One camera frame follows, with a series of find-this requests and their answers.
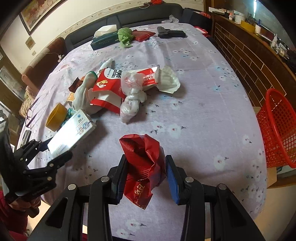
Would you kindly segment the brown snack wrapper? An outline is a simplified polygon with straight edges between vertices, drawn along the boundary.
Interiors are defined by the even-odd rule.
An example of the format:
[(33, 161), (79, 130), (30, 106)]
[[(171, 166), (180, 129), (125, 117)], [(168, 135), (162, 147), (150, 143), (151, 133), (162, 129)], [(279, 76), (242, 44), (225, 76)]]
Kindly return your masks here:
[(75, 93), (77, 88), (83, 83), (83, 80), (78, 77), (74, 80), (71, 86), (68, 88), (70, 92)]

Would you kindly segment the dark green tissue box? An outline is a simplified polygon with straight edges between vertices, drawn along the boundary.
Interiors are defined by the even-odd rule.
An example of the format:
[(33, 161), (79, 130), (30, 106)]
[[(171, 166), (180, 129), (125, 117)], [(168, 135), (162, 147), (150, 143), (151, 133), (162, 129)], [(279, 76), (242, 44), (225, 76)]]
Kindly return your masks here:
[(105, 25), (94, 33), (90, 45), (93, 50), (98, 50), (118, 42), (117, 25)]

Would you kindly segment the red foil bag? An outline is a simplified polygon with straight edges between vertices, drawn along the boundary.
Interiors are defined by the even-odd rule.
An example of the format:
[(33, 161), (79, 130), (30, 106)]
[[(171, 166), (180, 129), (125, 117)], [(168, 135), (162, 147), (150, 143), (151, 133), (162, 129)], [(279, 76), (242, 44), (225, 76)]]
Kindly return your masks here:
[(167, 175), (164, 149), (147, 134), (124, 135), (119, 142), (128, 162), (124, 195), (136, 206), (146, 209), (152, 190)]

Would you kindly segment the white sock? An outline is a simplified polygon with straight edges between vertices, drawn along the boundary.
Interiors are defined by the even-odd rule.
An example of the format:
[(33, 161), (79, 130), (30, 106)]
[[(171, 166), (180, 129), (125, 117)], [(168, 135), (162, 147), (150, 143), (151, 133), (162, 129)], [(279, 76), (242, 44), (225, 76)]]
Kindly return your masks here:
[(74, 93), (74, 100), (72, 101), (72, 108), (74, 111), (83, 110), (86, 114), (92, 115), (102, 109), (100, 106), (90, 104), (92, 89), (98, 79), (98, 75), (103, 71), (104, 68), (111, 68), (112, 62), (113, 59), (109, 58), (101, 65), (97, 73), (90, 71), (85, 75), (82, 84), (76, 89)]

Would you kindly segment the green crumpled cloth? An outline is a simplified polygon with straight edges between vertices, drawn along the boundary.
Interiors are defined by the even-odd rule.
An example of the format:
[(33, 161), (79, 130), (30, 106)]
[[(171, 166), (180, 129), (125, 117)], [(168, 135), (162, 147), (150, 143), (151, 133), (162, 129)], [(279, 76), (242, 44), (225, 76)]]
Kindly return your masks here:
[(130, 28), (121, 28), (117, 32), (118, 40), (120, 42), (120, 46), (122, 48), (130, 48), (132, 47), (131, 42), (134, 39), (134, 35), (132, 34), (132, 30)]

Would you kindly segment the red flat pouch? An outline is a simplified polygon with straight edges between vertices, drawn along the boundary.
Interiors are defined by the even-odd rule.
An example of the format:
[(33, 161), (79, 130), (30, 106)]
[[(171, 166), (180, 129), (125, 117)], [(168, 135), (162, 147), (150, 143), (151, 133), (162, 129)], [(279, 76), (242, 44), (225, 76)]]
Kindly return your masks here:
[(148, 40), (150, 37), (154, 36), (155, 33), (150, 31), (133, 30), (132, 35), (134, 36), (134, 40), (138, 42), (143, 42), (145, 40)]

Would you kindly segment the red white plastic bag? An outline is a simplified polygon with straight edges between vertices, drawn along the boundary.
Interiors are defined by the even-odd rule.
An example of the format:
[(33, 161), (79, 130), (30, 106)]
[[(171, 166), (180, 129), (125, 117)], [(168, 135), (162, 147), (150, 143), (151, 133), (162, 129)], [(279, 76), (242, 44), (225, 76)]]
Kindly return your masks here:
[(121, 89), (128, 95), (132, 88), (146, 91), (158, 84), (159, 66), (123, 71), (121, 75)]

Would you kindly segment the red white paper box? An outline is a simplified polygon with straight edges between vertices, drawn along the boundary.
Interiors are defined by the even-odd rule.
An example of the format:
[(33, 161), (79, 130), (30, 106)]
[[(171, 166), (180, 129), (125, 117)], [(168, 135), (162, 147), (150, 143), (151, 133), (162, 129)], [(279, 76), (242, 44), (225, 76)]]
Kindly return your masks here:
[(122, 70), (104, 68), (92, 88), (90, 105), (120, 113), (120, 106), (126, 95), (121, 88)]

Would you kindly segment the floral purple tablecloth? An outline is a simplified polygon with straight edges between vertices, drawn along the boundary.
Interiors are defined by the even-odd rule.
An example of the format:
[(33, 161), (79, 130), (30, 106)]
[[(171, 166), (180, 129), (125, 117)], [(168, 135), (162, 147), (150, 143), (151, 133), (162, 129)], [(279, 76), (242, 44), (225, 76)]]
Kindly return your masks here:
[(165, 25), (182, 30), (186, 38), (151, 37), (94, 51), (85, 43), (72, 51), (48, 76), (37, 97), (41, 110), (29, 130), (31, 138), (46, 140), (50, 112), (64, 104), (69, 86), (77, 77), (97, 71), (112, 58), (122, 71), (169, 66), (180, 81), (173, 94), (157, 88), (128, 124), (103, 109), (93, 116), (95, 130), (73, 149), (73, 157), (56, 176), (56, 188), (43, 195), (52, 204), (69, 184), (84, 186), (117, 166), (123, 154), (119, 139), (147, 134), (159, 141), (175, 164), (201, 183), (226, 184), (252, 218), (262, 210), (266, 197), (266, 160), (258, 122), (243, 85), (222, 54), (189, 24)]

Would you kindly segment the dark phone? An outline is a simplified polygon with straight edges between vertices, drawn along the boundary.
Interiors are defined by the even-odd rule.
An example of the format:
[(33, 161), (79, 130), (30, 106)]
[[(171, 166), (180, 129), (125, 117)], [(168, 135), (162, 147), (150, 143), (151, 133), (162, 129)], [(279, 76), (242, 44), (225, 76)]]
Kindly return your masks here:
[(25, 130), (25, 133), (23, 134), (22, 141), (21, 141), (21, 147), (26, 145), (29, 142), (31, 133), (32, 132), (30, 130)]

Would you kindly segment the wooden brick pattern counter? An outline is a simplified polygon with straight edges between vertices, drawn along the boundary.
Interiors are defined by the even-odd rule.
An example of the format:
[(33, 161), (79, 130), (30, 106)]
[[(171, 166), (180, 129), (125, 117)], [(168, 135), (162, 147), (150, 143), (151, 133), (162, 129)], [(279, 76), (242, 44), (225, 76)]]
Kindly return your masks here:
[(233, 67), (253, 106), (261, 107), (268, 89), (283, 94), (295, 108), (295, 75), (266, 42), (233, 21), (212, 14), (212, 37)]

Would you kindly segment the black eyeglasses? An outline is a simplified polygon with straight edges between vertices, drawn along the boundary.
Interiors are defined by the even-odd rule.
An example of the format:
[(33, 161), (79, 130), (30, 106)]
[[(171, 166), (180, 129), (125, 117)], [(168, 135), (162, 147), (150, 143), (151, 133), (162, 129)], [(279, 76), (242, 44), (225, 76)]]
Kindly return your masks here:
[(27, 116), (25, 117), (25, 127), (31, 128), (33, 124), (37, 121), (37, 116), (41, 110), (41, 97), (34, 100), (32, 105), (29, 107)]

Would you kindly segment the teal wet wipe pack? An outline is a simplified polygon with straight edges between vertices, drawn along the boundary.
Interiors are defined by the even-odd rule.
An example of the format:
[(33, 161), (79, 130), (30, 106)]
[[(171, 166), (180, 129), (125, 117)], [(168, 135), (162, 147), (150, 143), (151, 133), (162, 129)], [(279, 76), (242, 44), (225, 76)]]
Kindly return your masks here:
[(75, 111), (73, 108), (69, 108), (67, 110), (67, 113), (66, 113), (66, 117), (64, 119), (64, 121), (62, 122), (62, 124), (60, 125), (60, 127), (62, 127), (63, 125), (66, 124), (66, 122), (75, 114)]

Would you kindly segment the black leather sofa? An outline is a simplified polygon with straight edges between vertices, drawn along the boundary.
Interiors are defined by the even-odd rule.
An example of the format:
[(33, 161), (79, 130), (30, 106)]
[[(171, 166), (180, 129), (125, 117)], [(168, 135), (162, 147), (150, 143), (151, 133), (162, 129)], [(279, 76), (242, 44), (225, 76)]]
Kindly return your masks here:
[(211, 33), (212, 19), (210, 17), (203, 16), (201, 13), (197, 13), (190, 8), (182, 8), (179, 4), (162, 3), (157, 6), (149, 6), (146, 9), (136, 7), (119, 11), (118, 13), (92, 21), (85, 27), (79, 27), (65, 37), (66, 52), (69, 53), (73, 49), (91, 41), (94, 33), (105, 25), (115, 24), (120, 29), (122, 27), (130, 28), (149, 24), (160, 24), (162, 21), (169, 19), (170, 15), (177, 18), (180, 23), (200, 27)]

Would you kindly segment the red plastic mesh basket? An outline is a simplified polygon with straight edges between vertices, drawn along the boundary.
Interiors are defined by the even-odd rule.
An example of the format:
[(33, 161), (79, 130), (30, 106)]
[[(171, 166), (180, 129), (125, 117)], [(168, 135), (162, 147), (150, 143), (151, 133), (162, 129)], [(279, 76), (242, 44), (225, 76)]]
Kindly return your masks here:
[(295, 111), (276, 89), (267, 90), (265, 102), (256, 115), (260, 127), (266, 166), (295, 168)]

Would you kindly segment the black toy gun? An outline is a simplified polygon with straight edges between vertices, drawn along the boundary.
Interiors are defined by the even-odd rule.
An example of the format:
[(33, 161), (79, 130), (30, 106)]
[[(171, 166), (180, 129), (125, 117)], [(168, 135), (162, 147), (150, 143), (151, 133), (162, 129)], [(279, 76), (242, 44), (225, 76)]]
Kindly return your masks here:
[(164, 27), (157, 27), (158, 36), (161, 39), (170, 39), (170, 38), (186, 38), (187, 35), (183, 31), (179, 30), (170, 30), (165, 29)]

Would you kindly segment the clear knotted plastic bag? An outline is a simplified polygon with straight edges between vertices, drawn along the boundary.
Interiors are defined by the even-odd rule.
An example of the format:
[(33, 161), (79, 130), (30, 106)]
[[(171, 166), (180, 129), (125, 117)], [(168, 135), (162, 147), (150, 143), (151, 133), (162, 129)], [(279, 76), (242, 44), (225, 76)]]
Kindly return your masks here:
[(132, 88), (120, 106), (121, 122), (128, 123), (136, 116), (139, 110), (139, 104), (144, 103), (146, 99), (147, 95), (143, 90)]

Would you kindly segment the orange cardboard box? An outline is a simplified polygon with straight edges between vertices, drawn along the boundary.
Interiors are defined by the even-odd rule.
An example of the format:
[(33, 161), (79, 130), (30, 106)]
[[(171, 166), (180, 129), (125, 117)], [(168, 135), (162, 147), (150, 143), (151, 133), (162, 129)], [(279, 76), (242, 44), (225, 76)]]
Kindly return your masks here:
[(70, 92), (70, 94), (69, 94), (69, 96), (68, 96), (68, 98), (67, 98), (66, 101), (72, 103), (73, 100), (74, 100), (74, 93), (73, 92)]

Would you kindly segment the framed wall picture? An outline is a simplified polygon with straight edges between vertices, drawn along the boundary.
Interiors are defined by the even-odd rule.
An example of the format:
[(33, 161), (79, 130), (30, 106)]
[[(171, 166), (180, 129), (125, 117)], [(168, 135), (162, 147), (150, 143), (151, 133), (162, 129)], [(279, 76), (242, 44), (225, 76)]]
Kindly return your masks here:
[(41, 22), (65, 0), (33, 0), (19, 14), (28, 35), (31, 35)]

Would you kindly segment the white medicine box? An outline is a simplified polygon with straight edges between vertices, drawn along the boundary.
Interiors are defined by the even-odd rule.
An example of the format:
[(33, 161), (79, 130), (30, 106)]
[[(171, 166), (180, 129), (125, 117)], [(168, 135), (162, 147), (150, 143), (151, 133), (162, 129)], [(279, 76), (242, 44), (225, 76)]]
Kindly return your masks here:
[(96, 128), (92, 119), (83, 111), (78, 110), (58, 130), (48, 143), (48, 149), (53, 158), (70, 151), (81, 140), (86, 138)]

